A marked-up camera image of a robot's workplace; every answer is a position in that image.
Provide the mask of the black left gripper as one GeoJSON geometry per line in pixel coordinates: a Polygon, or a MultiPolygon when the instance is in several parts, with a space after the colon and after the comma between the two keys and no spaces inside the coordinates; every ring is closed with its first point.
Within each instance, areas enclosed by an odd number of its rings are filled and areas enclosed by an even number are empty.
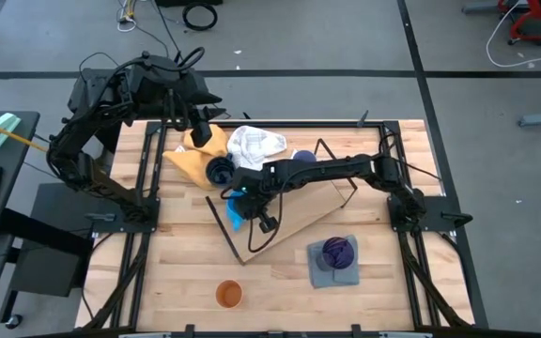
{"type": "Polygon", "coordinates": [[[166,79],[166,116],[176,131],[192,128],[194,145],[203,146],[211,137],[208,120],[226,115],[225,108],[204,107],[201,104],[216,104],[223,99],[209,93],[202,76],[195,73],[170,73],[166,79]]]}

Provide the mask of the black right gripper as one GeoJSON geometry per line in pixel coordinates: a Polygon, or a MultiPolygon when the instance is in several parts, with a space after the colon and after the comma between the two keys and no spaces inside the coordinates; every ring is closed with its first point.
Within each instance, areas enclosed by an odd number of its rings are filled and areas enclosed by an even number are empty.
{"type": "Polygon", "coordinates": [[[284,166],[264,164],[259,171],[237,168],[233,175],[231,189],[242,192],[235,207],[244,221],[259,219],[259,228],[267,234],[279,226],[283,218],[284,166]],[[268,214],[268,204],[279,197],[278,216],[268,214]]]}

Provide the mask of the blue plastic mug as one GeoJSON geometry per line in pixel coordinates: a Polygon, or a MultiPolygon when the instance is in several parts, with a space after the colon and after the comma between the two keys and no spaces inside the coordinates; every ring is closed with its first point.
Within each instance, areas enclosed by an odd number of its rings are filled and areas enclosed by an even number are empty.
{"type": "Polygon", "coordinates": [[[235,207],[235,202],[240,196],[242,196],[242,192],[232,191],[226,202],[226,216],[234,232],[240,231],[241,227],[245,223],[244,219],[238,214],[235,207]]]}

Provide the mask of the black mug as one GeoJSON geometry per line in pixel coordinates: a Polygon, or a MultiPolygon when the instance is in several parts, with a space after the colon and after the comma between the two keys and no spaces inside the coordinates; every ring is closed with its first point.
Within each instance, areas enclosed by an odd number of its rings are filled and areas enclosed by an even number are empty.
{"type": "Polygon", "coordinates": [[[226,188],[233,181],[235,165],[228,157],[216,157],[209,161],[205,174],[209,183],[216,188],[226,188]]]}

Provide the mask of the peach orange plastic cup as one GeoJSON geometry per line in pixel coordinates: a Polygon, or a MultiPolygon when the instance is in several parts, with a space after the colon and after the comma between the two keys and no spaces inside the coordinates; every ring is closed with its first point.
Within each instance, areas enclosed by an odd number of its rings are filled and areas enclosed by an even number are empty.
{"type": "Polygon", "coordinates": [[[237,307],[243,297],[241,285],[235,280],[225,280],[218,284],[215,291],[217,303],[225,308],[231,309],[237,307]]]}

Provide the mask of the purple faceted tumbler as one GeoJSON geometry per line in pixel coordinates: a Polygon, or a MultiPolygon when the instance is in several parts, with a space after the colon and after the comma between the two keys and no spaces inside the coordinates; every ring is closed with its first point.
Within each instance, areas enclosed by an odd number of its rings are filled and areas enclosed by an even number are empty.
{"type": "Polygon", "coordinates": [[[316,263],[323,271],[346,269],[354,262],[354,258],[352,244],[346,238],[333,237],[321,245],[316,263]]]}

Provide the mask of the wooden shelf with black legs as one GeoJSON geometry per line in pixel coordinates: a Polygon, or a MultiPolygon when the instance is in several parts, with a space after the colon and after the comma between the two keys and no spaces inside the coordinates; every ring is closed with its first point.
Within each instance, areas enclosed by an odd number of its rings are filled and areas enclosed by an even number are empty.
{"type": "MultiPolygon", "coordinates": [[[[300,190],[283,196],[283,218],[278,231],[264,234],[259,220],[246,221],[240,231],[234,232],[226,216],[226,202],[218,196],[208,196],[206,202],[216,221],[224,241],[241,265],[259,262],[268,257],[272,262],[279,255],[271,251],[279,244],[293,248],[301,239],[302,230],[311,224],[343,208],[358,190],[351,179],[325,181],[306,185],[300,190]]],[[[268,214],[277,217],[279,197],[273,199],[268,214]]]]}

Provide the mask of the white checked cloth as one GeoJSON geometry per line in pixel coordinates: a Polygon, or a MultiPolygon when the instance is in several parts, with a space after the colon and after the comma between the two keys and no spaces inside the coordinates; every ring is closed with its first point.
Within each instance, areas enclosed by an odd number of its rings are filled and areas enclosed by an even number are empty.
{"type": "Polygon", "coordinates": [[[272,155],[287,148],[284,135],[252,126],[236,128],[227,142],[227,150],[236,168],[259,171],[272,155]]]}

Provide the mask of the yellow cloth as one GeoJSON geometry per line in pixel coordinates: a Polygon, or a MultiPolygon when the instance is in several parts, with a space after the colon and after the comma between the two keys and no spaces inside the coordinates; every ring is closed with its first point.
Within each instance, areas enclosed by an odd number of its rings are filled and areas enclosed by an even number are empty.
{"type": "Polygon", "coordinates": [[[194,145],[192,130],[183,132],[182,146],[184,151],[164,151],[163,157],[172,162],[177,169],[199,188],[207,191],[214,190],[206,175],[206,167],[209,162],[217,157],[225,157],[228,154],[228,136],[217,124],[209,125],[211,138],[201,147],[194,145]]]}

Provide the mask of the grey folded cloth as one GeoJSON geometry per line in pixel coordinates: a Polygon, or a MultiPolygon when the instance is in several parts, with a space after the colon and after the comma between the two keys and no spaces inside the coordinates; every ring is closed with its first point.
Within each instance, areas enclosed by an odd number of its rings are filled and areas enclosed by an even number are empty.
{"type": "Polygon", "coordinates": [[[359,283],[360,273],[357,239],[353,235],[345,236],[345,238],[352,244],[355,251],[354,262],[346,269],[323,271],[317,266],[316,258],[319,254],[321,245],[326,239],[314,242],[307,246],[307,264],[310,282],[313,288],[349,286],[359,283]]]}

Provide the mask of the black computer tower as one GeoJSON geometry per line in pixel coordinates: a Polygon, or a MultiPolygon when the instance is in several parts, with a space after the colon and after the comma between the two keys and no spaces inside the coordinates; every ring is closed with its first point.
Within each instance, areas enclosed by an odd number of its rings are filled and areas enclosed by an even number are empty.
{"type": "Polygon", "coordinates": [[[85,69],[77,78],[68,101],[71,121],[90,118],[98,111],[122,103],[125,88],[125,70],[85,69]]]}

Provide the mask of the long yellow rod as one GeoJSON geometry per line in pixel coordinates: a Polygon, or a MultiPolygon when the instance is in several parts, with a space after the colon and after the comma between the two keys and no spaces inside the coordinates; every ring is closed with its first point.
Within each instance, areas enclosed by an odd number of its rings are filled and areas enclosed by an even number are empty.
{"type": "Polygon", "coordinates": [[[23,138],[23,137],[21,137],[21,136],[19,136],[17,134],[14,134],[11,131],[7,131],[5,129],[0,128],[0,133],[5,134],[8,138],[12,138],[12,139],[14,139],[14,140],[16,140],[16,141],[18,141],[18,142],[20,142],[22,144],[33,147],[33,148],[38,149],[38,150],[40,150],[42,152],[47,152],[47,150],[48,150],[47,148],[45,148],[43,146],[40,146],[38,144],[35,144],[32,141],[29,141],[29,140],[27,140],[27,139],[25,139],[25,138],[23,138]]]}

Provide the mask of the black stand base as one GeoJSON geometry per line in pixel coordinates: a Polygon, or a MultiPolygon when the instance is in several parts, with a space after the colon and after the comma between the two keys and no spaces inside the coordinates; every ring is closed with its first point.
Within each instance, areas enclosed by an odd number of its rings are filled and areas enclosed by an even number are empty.
{"type": "Polygon", "coordinates": [[[15,270],[0,310],[0,323],[13,330],[23,322],[13,312],[20,293],[66,297],[84,284],[92,222],[74,214],[46,216],[41,221],[7,208],[0,229],[23,241],[7,255],[15,270]]]}

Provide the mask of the red wheeled chair base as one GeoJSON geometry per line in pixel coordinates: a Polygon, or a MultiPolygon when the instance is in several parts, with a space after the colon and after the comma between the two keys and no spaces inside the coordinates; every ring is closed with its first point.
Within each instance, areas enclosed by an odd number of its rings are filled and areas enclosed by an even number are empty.
{"type": "Polygon", "coordinates": [[[512,10],[509,45],[522,40],[541,45],[541,0],[498,0],[497,9],[502,19],[512,10]]]}

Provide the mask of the black table frame rails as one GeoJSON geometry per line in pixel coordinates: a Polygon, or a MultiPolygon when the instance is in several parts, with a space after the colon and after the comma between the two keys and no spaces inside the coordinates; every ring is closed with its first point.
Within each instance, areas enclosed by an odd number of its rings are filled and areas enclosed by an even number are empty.
{"type": "MultiPolygon", "coordinates": [[[[232,122],[282,134],[290,157],[294,149],[314,150],[322,138],[336,157],[378,150],[379,127],[371,121],[358,128],[354,120],[224,120],[218,125],[230,134],[232,122]]],[[[362,331],[413,330],[410,298],[396,232],[389,225],[387,195],[358,179],[359,189],[348,204],[302,230],[293,248],[271,249],[279,255],[259,262],[238,263],[206,202],[220,190],[197,187],[168,160],[155,169],[157,145],[148,155],[148,169],[160,174],[159,224],[149,240],[140,305],[138,331],[185,333],[194,324],[194,337],[206,333],[255,338],[313,338],[347,333],[353,324],[362,331]],[[354,235],[359,245],[360,283],[314,289],[309,281],[306,246],[324,238],[354,235]],[[243,289],[241,303],[221,307],[215,290],[224,280],[243,289]]],[[[153,174],[145,178],[150,188],[153,174]]],[[[124,234],[106,239],[93,253],[85,280],[86,300],[96,314],[115,289],[126,242],[124,234]]],[[[437,233],[423,233],[433,283],[456,313],[469,323],[486,326],[479,300],[469,295],[459,256],[437,233]]]]}

